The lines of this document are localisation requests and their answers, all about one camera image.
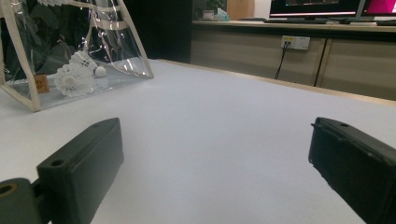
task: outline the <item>wooden strip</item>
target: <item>wooden strip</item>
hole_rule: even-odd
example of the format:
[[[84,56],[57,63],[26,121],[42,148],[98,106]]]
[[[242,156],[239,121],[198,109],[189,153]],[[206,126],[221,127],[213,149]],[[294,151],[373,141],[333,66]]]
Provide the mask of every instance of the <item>wooden strip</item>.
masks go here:
[[[93,4],[76,2],[76,1],[71,1],[67,5],[74,6],[74,7],[89,7],[89,8],[94,9],[95,11],[100,11],[100,12],[120,11],[120,6],[117,6],[117,7],[98,7],[98,6],[95,6]]]
[[[90,20],[90,29],[88,30],[87,36],[85,36],[84,51],[88,53],[88,46],[92,36],[93,20]]]
[[[93,21],[95,27],[103,30],[124,30],[128,28],[128,24],[125,21],[96,21],[94,19],[91,21]]]
[[[18,55],[18,59],[21,63],[21,68],[26,75],[29,84],[29,91],[32,97],[32,101],[22,100],[23,96],[15,95],[15,99],[27,105],[32,111],[36,112],[41,109],[40,107],[40,99],[38,98],[37,88],[35,86],[35,78],[33,72],[29,66],[29,62],[27,61],[26,54],[24,52],[23,44],[21,41],[20,32],[17,29],[17,23],[15,21],[14,10],[11,7],[11,4],[8,1],[1,1],[1,5],[3,7],[4,17],[6,19],[7,28],[9,31],[9,35],[11,36],[12,43],[14,44],[15,50]]]
[[[331,30],[331,31],[360,31],[360,32],[387,32],[395,33],[394,26],[377,26],[375,23],[366,25],[342,25],[336,23],[327,24],[288,24],[288,23],[264,23],[262,21],[193,21],[193,25],[213,26],[247,26],[262,28],[290,28],[303,30]]]
[[[120,10],[122,16],[124,17],[126,23],[129,25],[129,28],[131,29],[132,34],[134,35],[134,40],[136,41],[136,45],[139,48],[140,53],[142,54],[143,64],[148,69],[148,76],[153,78],[154,74],[152,72],[151,66],[149,65],[148,56],[145,52],[145,49],[143,48],[142,41],[139,38],[139,34],[137,33],[136,28],[134,27],[134,22],[132,21],[131,15],[129,15],[128,9],[126,9],[123,0],[119,0],[119,4],[120,4]]]
[[[19,101],[21,104],[25,105],[26,107],[28,107],[30,110],[32,111],[36,111],[35,108],[33,107],[33,103],[32,101],[30,101],[29,99],[27,99],[26,97],[20,95],[17,91],[15,91],[14,89],[12,89],[11,87],[9,87],[7,84],[1,85],[1,88],[8,93],[9,95],[11,95],[12,97],[14,97],[14,99],[16,99],[17,101]]]
[[[6,74],[5,74],[5,65],[4,65],[3,41],[2,38],[0,37],[0,85],[4,85],[5,83],[6,83]]]

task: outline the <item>black plastic part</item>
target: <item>black plastic part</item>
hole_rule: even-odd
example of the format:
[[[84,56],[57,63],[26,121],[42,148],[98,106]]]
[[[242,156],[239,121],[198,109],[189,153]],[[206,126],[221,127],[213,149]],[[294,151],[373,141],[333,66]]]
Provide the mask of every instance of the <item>black plastic part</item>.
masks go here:
[[[352,22],[350,19],[341,19],[338,21],[339,24],[349,25]]]
[[[317,118],[309,161],[367,223],[396,223],[396,149],[352,126]]]
[[[91,223],[123,163],[119,119],[93,124],[37,166],[53,224]]]
[[[396,26],[396,20],[391,21],[377,21],[377,26]]]
[[[261,17],[246,17],[239,19],[239,21],[267,21],[267,20]]]
[[[0,223],[43,223],[29,180],[16,178],[0,183]]]
[[[317,19],[317,20],[301,20],[301,19],[289,19],[289,20],[269,20],[264,23],[286,23],[286,24],[326,24],[328,20]]]
[[[40,213],[42,223],[48,224],[51,218],[51,209],[49,199],[44,197],[43,189],[41,188],[39,179],[37,179],[32,184],[32,189],[35,194],[35,204],[37,206],[38,212]]]

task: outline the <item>monitor screen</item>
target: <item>monitor screen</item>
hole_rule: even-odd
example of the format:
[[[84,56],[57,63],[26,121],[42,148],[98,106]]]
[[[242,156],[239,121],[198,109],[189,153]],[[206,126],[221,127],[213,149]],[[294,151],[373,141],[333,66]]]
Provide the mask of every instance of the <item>monitor screen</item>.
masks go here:
[[[355,17],[360,1],[361,0],[272,0],[270,17]]]
[[[396,0],[367,0],[362,15],[396,16]]]

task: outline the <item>power outlet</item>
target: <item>power outlet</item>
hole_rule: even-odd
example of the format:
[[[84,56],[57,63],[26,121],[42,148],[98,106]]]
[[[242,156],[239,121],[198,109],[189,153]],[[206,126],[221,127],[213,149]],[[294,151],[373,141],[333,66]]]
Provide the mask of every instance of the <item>power outlet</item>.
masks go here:
[[[310,37],[295,36],[294,49],[308,50]]]
[[[296,40],[295,36],[283,35],[282,36],[282,43],[280,43],[280,47],[284,48],[285,44],[289,42],[288,49],[294,49],[295,40]]]

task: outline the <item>pink screen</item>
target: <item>pink screen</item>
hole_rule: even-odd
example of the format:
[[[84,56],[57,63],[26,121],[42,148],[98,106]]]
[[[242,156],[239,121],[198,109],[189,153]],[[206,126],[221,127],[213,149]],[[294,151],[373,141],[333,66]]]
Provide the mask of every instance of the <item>pink screen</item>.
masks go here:
[[[368,13],[392,13],[396,0],[373,0],[367,9]]]

